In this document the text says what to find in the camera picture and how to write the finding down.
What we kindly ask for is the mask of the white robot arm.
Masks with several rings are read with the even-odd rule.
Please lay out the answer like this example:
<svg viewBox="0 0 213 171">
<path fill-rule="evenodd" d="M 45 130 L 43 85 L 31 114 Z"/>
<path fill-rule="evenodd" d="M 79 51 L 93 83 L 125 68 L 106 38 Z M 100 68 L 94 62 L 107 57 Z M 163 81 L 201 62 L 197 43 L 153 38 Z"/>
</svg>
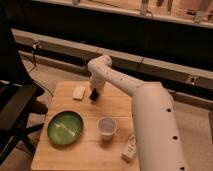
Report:
<svg viewBox="0 0 213 171">
<path fill-rule="evenodd" d="M 102 55 L 88 62 L 90 88 L 108 81 L 129 95 L 140 171 L 189 171 L 173 109 L 173 98 L 160 82 L 136 79 L 111 68 Z"/>
</svg>

